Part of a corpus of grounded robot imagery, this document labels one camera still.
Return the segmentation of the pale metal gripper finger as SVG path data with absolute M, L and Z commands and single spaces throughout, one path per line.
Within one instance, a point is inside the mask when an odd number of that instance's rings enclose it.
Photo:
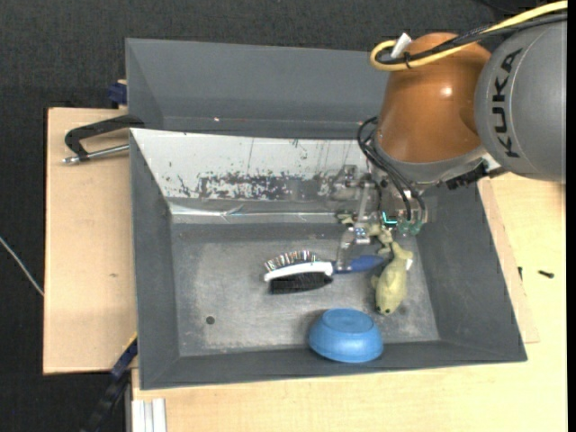
M 359 273 L 371 268 L 368 256 L 352 257 L 353 247 L 369 245 L 370 238 L 364 228 L 349 227 L 343 233 L 337 249 L 334 269 L 337 273 Z

